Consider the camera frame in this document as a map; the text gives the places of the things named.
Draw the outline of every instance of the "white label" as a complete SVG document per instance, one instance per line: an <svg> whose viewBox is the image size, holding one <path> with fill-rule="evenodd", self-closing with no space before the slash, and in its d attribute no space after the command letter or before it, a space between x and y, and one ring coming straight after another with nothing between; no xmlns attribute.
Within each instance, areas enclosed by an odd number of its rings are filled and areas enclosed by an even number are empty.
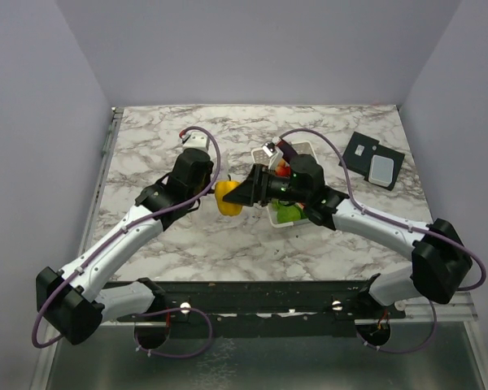
<svg viewBox="0 0 488 390"><path fill-rule="evenodd" d="M363 154L364 150L365 150L365 147L364 147L363 145L358 145L358 146L356 147L355 154L356 154L357 156L361 156L361 155Z"/></svg>

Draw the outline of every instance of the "marble table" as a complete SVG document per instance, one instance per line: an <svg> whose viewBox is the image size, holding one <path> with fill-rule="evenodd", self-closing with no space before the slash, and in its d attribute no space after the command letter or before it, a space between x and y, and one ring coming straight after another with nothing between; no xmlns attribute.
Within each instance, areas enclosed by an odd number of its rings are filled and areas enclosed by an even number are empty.
<svg viewBox="0 0 488 390"><path fill-rule="evenodd" d="M94 232L94 241L122 218L143 187L170 171L181 152L177 134L198 125L216 137L224 171L242 180L251 168L251 149L291 128L314 128L343 151L354 131L377 138L405 154L393 191L351 173L356 197L368 206L429 222L425 195L395 106L148 106L125 109ZM311 135L327 183L345 191L333 151ZM221 216L213 197L201 210L141 248L114 280L354 280L395 271L406 260L360 236L312 224L277 229L267 211L245 208Z"/></svg>

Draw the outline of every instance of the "bell pepper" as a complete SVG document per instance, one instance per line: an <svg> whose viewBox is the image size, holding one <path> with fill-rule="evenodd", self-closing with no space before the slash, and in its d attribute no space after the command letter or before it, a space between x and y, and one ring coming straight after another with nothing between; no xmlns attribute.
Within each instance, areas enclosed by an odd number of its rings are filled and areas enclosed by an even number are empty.
<svg viewBox="0 0 488 390"><path fill-rule="evenodd" d="M217 207L222 215L235 216L241 214L242 206L223 201L222 198L227 193L235 189L240 183L234 180L222 180L215 184L215 200Z"/></svg>

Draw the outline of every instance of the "white container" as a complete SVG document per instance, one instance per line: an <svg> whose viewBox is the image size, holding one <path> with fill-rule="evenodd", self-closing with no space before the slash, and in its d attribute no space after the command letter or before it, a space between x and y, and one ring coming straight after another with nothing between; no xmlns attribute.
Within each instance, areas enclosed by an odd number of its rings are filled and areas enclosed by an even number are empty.
<svg viewBox="0 0 488 390"><path fill-rule="evenodd" d="M296 152L299 154L310 154L318 163L318 157L315 154L315 150L312 148L311 142L294 141L291 143L291 146L293 146L294 150L296 150ZM266 166L269 164L269 157L262 150L262 148L253 149L251 151L251 157L253 158L253 163L263 164ZM278 223L277 212L272 208L271 205L267 205L266 208L268 209L269 222L274 228L289 228L291 226L304 225L311 222L309 219L300 219L294 222Z"/></svg>

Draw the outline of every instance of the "gray wall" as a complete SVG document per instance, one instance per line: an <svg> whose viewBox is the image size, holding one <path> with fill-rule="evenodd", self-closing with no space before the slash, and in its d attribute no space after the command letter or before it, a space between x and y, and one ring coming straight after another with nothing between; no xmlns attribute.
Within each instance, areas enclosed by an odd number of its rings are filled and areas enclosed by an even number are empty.
<svg viewBox="0 0 488 390"><path fill-rule="evenodd" d="M0 389L30 385L34 278L76 254L110 117L54 2L0 1Z"/></svg>
<svg viewBox="0 0 488 390"><path fill-rule="evenodd" d="M462 1L401 116L434 216L488 268L488 0ZM488 281L473 298L488 348Z"/></svg>
<svg viewBox="0 0 488 390"><path fill-rule="evenodd" d="M459 0L57 0L112 105L402 103Z"/></svg>

